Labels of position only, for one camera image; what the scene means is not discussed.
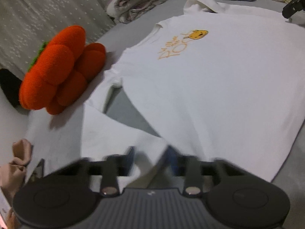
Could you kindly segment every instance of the wall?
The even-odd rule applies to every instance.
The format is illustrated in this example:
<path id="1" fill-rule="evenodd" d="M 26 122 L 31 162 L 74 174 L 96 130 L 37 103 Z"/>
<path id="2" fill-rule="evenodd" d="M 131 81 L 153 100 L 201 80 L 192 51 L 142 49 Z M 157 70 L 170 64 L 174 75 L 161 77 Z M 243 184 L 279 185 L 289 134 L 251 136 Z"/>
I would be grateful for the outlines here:
<path id="1" fill-rule="evenodd" d="M 12 159 L 12 143 L 24 137 L 27 117 L 12 107 L 0 89 L 0 166 Z"/>

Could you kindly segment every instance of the white t-shirt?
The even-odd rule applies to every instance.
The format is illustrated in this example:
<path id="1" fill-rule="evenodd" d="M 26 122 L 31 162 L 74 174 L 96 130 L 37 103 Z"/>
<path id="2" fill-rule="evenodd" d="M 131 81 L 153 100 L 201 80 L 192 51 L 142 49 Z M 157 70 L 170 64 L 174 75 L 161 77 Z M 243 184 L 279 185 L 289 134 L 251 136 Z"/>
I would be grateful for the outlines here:
<path id="1" fill-rule="evenodd" d="M 180 152 L 271 181 L 305 117 L 305 29 L 213 0 L 188 0 L 184 11 L 126 49 L 87 105 L 103 113 L 110 87 L 122 86 Z"/>

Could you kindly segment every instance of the gray bedsheet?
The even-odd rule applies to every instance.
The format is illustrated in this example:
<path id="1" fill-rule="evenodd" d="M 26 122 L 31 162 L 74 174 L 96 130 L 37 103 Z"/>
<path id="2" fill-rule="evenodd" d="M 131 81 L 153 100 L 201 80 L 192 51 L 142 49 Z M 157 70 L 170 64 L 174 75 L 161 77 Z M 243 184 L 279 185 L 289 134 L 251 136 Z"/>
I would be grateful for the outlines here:
<path id="1" fill-rule="evenodd" d="M 118 24 L 106 33 L 98 42 L 107 49 L 106 69 L 120 57 L 126 47 L 131 47 L 147 36 L 153 25 L 161 20 L 183 14 L 183 6 L 187 0 L 168 0 L 144 14 L 130 24 Z M 257 6 L 282 11 L 283 3 L 272 0 L 256 0 L 255 2 L 225 1 L 229 4 Z M 83 118 L 83 102 L 93 89 L 102 81 L 100 73 L 90 84 L 87 91 L 71 107 L 58 116 L 50 116 L 45 110 L 33 111 L 30 114 L 27 138 L 34 145 L 33 160 L 28 166 L 28 175 L 41 158 L 46 160 L 45 174 L 68 164 L 80 157 L 80 137 Z M 106 114 L 111 118 L 156 135 L 139 112 L 132 106 L 123 90 L 115 90 L 108 104 Z M 284 226 L 287 229 L 303 228 L 305 224 L 305 129 L 299 132 L 291 153 L 281 171 L 274 179 L 274 184 L 281 187 L 290 197 L 291 210 Z M 150 187 L 181 187 L 180 178 L 171 177 L 168 171 L 159 174 Z"/>

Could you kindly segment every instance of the carrot plush toy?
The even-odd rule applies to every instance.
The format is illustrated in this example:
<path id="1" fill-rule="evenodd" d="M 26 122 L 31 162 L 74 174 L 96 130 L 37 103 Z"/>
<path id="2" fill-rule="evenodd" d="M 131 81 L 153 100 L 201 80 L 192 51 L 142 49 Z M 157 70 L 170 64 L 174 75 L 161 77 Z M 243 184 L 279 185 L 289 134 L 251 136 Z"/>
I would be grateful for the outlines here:
<path id="1" fill-rule="evenodd" d="M 67 27 L 44 44 L 25 74 L 19 90 L 23 108 L 46 108 L 60 114 L 77 100 L 105 63 L 105 47 L 99 43 L 85 46 L 85 30 Z"/>

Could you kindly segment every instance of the star-patterned curtain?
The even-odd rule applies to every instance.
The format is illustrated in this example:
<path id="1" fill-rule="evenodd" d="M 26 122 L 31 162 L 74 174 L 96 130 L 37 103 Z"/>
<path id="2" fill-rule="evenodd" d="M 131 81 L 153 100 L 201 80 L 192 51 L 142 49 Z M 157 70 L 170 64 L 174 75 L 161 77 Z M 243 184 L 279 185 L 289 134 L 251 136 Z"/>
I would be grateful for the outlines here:
<path id="1" fill-rule="evenodd" d="M 0 64 L 19 78 L 45 41 L 70 25 L 85 28 L 87 43 L 115 24 L 105 12 L 110 0 L 0 0 Z"/>

